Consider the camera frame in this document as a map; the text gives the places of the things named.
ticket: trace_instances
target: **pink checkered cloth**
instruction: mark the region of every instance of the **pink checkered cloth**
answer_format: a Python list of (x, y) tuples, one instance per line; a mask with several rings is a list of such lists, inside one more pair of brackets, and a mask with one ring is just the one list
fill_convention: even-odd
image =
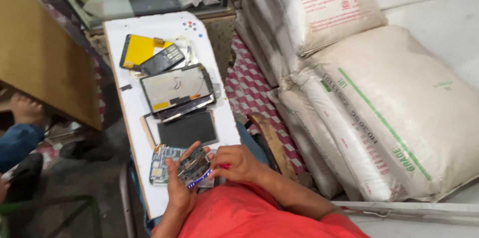
[[(297, 151), (296, 144), (291, 139), (274, 104), (266, 96), (266, 92), (272, 88), (267, 84), (253, 55), (236, 32), (233, 35), (231, 47), (236, 51), (236, 63), (233, 68), (228, 69), (225, 83), (226, 95), (230, 99), (231, 108), (244, 117), (251, 112), (262, 113), (276, 129), (276, 134), (283, 143), (284, 152), (291, 159), (296, 174), (305, 172), (304, 161)], [(253, 134), (258, 133), (254, 125), (249, 130)]]

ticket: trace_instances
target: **green stripe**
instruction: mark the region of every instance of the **green stripe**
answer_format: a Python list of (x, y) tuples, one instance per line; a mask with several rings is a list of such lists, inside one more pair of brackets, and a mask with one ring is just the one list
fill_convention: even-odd
[(409, 155), (409, 157), (412, 159), (412, 161), (416, 164), (416, 166), (421, 170), (422, 174), (424, 174), (424, 176), (426, 176), (427, 180), (428, 181), (431, 181), (431, 176), (426, 172), (426, 170), (424, 169), (424, 167), (421, 165), (421, 163), (419, 163), (419, 161), (417, 160), (417, 158), (414, 156), (414, 154), (409, 150), (409, 148), (407, 147), (407, 145), (402, 141), (401, 137), (398, 136), (398, 134), (392, 129), (391, 125), (389, 125), (389, 123), (386, 121), (386, 119), (384, 119), (384, 117), (381, 115), (381, 113), (373, 106), (373, 104), (371, 103), (371, 101), (368, 100), (368, 98), (361, 92), (361, 90), (359, 90), (359, 88), (356, 86), (356, 84), (354, 82), (351, 81), (351, 79), (349, 78), (349, 76), (341, 69), (341, 68), (338, 68), (339, 72), (341, 72), (341, 74), (344, 76), (344, 78), (351, 84), (351, 86), (356, 90), (356, 92), (362, 97), (362, 99), (364, 101), (366, 101), (366, 103), (368, 104), (368, 106), (371, 108), (371, 110), (373, 110), (373, 112), (377, 115), (377, 117), (379, 117), (379, 119), (381, 120), (381, 122), (383, 122), (384, 126), (386, 126), (386, 128), (391, 132), (391, 134), (393, 135), (393, 137), (398, 141), (398, 143), (402, 146), (402, 148), (404, 149), (404, 151), (406, 151), (406, 153)]

